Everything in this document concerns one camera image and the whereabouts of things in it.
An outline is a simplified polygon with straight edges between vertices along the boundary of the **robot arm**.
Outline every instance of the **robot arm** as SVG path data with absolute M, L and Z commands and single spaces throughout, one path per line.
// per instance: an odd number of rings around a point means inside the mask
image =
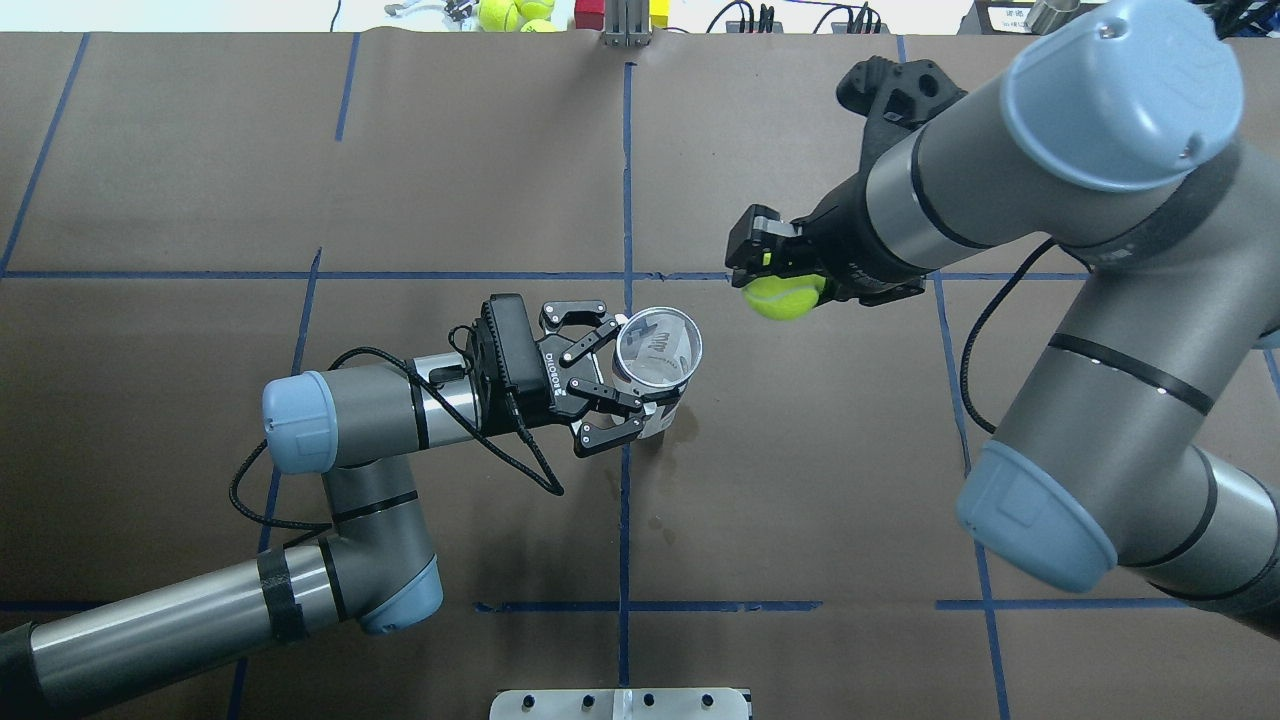
M 983 448 L 961 524 L 1061 589 L 1125 565 L 1280 638 L 1280 491 L 1190 445 L 1280 324 L 1260 211 L 1280 165 L 1235 137 L 1240 87 L 1176 0 L 1114 0 L 968 96 L 927 60 L 873 59 L 837 91 L 868 115 L 861 172 L 794 223 L 753 206 L 726 263 L 736 287 L 817 273 L 820 301 L 878 305 L 1051 233 L 1093 273 Z
M 425 620 L 443 591 L 406 454 L 561 424 L 579 456 L 593 455 L 664 429 L 701 355 L 696 325 L 669 307 L 626 318 L 595 300 L 550 301 L 539 323 L 535 341 L 524 300 L 495 295 L 458 352 L 269 383 L 271 459 L 283 473 L 323 473 L 333 532 L 0 634 L 0 716 L 86 715 L 347 619 L 369 634 Z M 577 338 L 573 327 L 590 329 Z M 609 383 L 596 351 L 613 340 Z M 563 492 L 535 455 L 544 487 Z

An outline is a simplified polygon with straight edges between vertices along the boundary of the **white metal plate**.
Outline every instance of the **white metal plate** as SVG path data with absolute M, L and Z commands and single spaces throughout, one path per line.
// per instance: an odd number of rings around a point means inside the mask
M 750 720 L 750 697 L 733 688 L 506 691 L 489 720 Z

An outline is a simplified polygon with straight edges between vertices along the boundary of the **white label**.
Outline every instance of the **white label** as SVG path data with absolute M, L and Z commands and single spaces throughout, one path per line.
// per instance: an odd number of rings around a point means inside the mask
M 991 29 L 1000 32 L 1030 33 L 1027 29 L 1028 13 L 1030 13 L 1030 8 L 987 8 Z

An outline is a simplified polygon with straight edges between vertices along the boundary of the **green tennis ball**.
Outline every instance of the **green tennis ball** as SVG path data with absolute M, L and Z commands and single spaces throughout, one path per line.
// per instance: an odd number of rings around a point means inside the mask
M 531 20 L 545 20 L 552 17 L 552 10 L 556 9 L 556 0 L 516 0 L 516 8 L 520 9 L 521 15 Z
M 559 32 L 550 20 L 529 20 L 520 32 Z
M 818 306 L 827 279 L 822 275 L 797 278 L 756 278 L 742 288 L 742 297 L 760 315 L 771 320 L 795 320 Z
M 485 32 L 515 32 L 520 27 L 520 9 L 515 0 L 480 0 L 476 15 Z

